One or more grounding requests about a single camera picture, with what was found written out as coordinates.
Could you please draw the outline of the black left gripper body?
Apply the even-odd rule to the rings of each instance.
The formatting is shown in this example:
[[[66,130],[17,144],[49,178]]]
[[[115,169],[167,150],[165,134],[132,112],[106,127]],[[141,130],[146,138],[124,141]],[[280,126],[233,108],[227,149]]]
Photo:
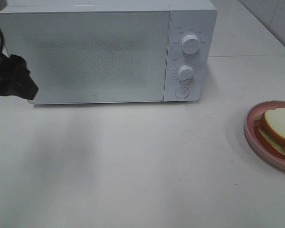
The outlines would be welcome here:
[[[16,67],[16,55],[0,54],[0,96],[16,96],[12,88],[12,75]]]

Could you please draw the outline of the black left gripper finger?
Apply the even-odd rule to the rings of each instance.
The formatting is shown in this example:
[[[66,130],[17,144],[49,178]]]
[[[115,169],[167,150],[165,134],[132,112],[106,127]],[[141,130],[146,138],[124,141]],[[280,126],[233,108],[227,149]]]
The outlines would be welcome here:
[[[8,87],[6,96],[17,96],[26,100],[33,100],[38,92],[38,87],[30,77],[27,63],[24,58],[10,55],[8,71]]]

